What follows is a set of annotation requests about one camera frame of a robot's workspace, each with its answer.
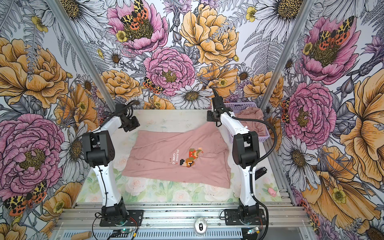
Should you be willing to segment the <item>lilac plastic laundry basket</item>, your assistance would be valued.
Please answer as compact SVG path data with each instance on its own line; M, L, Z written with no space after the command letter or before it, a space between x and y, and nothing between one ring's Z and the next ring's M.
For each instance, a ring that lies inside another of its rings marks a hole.
M243 103L225 103L227 108L230 108L238 118L242 119L257 119L263 120L264 114L254 102ZM268 127L263 123L253 121L241 121L241 124L250 131L255 131L258 134L259 142L264 142L270 137Z

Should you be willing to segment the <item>pink t-shirt with print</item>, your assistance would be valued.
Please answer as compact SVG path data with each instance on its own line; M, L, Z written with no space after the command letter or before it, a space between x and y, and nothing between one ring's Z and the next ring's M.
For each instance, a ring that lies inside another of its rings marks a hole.
M229 149L213 123L185 133L139 131L123 176L230 188Z

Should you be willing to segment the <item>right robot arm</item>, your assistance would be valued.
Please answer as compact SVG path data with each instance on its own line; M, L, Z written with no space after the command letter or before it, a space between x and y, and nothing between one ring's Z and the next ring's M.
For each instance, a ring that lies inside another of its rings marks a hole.
M260 209L253 189L253 167L260 161L258 134L242 124L251 120L237 118L225 106L221 96L212 98L212 110L207 113L207 121L215 122L217 127L226 127L233 136L232 156L242 174L239 219L244 224L250 224L258 216Z

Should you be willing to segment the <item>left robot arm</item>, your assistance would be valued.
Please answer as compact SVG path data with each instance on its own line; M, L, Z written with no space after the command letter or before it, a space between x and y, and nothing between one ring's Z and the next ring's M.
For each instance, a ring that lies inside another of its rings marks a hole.
M138 103L133 100L126 105L117 104L116 110L96 130L82 135L85 162L96 174L102 193L101 220L110 225L123 226L129 219L113 173L116 151L111 136L118 129L127 133L140 126L133 109Z

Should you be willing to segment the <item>black remote-like device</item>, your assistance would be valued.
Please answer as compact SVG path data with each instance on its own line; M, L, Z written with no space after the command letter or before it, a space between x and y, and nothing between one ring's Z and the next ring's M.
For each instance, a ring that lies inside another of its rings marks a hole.
M255 180L261 178L262 176L264 176L266 173L267 173L267 168L265 167L262 167L258 170L255 171Z

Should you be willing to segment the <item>green circuit board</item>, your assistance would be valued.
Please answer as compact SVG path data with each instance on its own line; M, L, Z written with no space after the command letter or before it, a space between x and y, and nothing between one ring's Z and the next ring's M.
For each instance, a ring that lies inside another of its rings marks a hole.
M136 233L136 229L119 229L114 230L112 238L131 238Z

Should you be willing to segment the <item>round silver button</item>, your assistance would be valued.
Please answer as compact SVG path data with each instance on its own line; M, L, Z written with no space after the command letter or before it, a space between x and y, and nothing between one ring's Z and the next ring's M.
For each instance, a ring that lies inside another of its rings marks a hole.
M196 234L198 235L204 235L207 232L207 221L204 218L198 218L196 219L194 223L194 229Z

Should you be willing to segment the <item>wooden cork block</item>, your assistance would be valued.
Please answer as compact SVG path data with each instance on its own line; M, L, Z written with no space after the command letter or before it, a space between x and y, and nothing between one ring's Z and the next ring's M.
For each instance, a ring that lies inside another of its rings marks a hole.
M87 240L93 236L91 231L82 232L71 236L71 240Z

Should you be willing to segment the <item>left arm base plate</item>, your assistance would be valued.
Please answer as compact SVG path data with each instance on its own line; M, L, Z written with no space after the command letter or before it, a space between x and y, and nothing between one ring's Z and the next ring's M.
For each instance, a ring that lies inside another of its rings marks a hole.
M127 210L121 213L119 210L102 211L100 227L140 227L143 220L143 210Z

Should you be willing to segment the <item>aluminium front rail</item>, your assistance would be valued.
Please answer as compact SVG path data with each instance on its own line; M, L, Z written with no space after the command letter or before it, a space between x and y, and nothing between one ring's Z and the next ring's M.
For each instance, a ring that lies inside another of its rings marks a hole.
M309 227L310 220L302 207L294 207L286 203L266 204L269 211L269 226L272 228ZM193 226L198 218L204 218L209 227L224 228L224 210L237 210L237 203L199 203L199 204L127 204L129 211L143 210L142 228L184 229ZM95 204L79 204L73 209L63 211L55 230L95 230L101 229L100 220L95 213L100 206Z

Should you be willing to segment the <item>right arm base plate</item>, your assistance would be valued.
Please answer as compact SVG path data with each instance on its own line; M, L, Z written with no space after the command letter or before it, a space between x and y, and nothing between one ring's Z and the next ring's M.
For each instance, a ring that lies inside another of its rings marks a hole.
M259 209L258 214L252 215L240 213L238 209L225 209L223 217L227 226L265 226L267 224L263 209Z

